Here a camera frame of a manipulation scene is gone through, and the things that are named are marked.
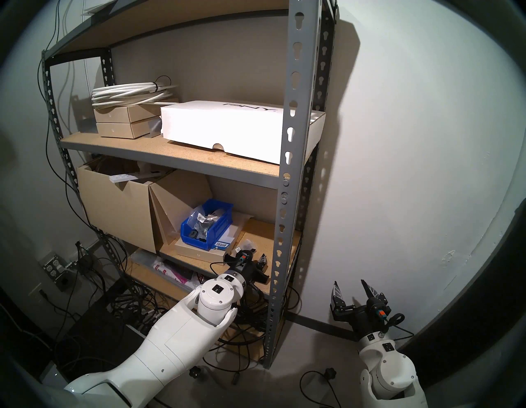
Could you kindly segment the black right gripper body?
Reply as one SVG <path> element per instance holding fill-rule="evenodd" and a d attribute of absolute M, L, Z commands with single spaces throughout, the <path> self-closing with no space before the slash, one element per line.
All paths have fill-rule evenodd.
<path fill-rule="evenodd" d="M 362 306 L 346 305 L 343 300 L 332 300 L 332 317 L 336 322 L 348 323 L 351 326 L 351 340 L 359 340 L 380 331 L 389 314 L 390 307 L 379 300 L 367 301 L 367 304 Z"/>

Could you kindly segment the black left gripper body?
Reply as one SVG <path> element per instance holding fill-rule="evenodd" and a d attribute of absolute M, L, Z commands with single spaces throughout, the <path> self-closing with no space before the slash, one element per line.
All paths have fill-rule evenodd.
<path fill-rule="evenodd" d="M 248 284 L 267 284 L 269 277 L 264 270 L 258 269 L 258 260 L 254 261 L 255 250 L 240 250 L 236 254 L 237 264 L 232 270 L 241 274 Z"/>

